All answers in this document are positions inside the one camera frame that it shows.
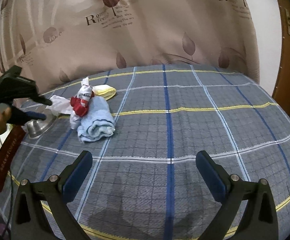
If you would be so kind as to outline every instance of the pink curtain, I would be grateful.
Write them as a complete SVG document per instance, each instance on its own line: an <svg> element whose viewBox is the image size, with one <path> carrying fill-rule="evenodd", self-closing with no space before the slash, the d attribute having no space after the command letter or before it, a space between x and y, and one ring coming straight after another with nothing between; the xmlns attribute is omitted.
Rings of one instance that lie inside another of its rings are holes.
<svg viewBox="0 0 290 240"><path fill-rule="evenodd" d="M129 66L199 63L259 81L246 0L1 0L0 74L40 92Z"/></svg>

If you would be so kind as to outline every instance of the red cloth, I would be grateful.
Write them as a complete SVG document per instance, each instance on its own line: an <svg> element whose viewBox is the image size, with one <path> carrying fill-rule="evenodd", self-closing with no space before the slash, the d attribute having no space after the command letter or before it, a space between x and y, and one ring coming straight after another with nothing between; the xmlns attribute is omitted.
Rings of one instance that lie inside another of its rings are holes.
<svg viewBox="0 0 290 240"><path fill-rule="evenodd" d="M83 117L85 114L87 114L88 111L88 105L86 107L81 105L81 99L77 97L71 97L70 99L70 105L73 107L73 110L75 111L75 114L79 117Z"/></svg>

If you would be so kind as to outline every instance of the plaid bedsheet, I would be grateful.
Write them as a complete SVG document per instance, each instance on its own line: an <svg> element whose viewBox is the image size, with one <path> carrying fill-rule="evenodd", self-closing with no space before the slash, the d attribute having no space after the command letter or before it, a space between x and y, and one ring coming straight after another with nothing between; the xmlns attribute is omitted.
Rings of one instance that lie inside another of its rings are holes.
<svg viewBox="0 0 290 240"><path fill-rule="evenodd" d="M39 139L22 142L11 166L16 184L59 174L88 150L93 168L68 207L92 239L192 239L220 207L195 166L196 153L206 150L229 174L266 178L280 239L290 233L290 119L253 81L204 65L155 65L93 75L90 84L117 89L108 101L115 134L82 144L69 119L59 118ZM80 80L46 96L70 98L79 88ZM6 183L0 193L5 216L9 201ZM245 205L227 236L235 233ZM56 236L64 238L43 207Z"/></svg>

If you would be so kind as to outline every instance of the white wall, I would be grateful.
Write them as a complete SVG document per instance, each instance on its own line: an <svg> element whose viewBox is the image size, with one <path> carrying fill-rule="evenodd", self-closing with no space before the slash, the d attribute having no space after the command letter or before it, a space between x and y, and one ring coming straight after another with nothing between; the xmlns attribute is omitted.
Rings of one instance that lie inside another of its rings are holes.
<svg viewBox="0 0 290 240"><path fill-rule="evenodd" d="M260 85L272 95L281 61L282 25L277 0L246 0L255 26Z"/></svg>

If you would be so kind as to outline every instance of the rolled towel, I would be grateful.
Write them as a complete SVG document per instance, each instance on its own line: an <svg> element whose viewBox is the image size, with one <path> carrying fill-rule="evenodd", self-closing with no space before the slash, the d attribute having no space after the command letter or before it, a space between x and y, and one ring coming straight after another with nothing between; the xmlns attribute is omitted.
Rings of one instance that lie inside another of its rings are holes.
<svg viewBox="0 0 290 240"><path fill-rule="evenodd" d="M116 94L116 89L108 85L98 85L93 87L93 92L95 96L101 96L108 100Z"/></svg>
<svg viewBox="0 0 290 240"><path fill-rule="evenodd" d="M95 142L102 137L112 136L114 131L114 119L106 99L95 96L91 99L88 112L77 128L78 139L81 142Z"/></svg>

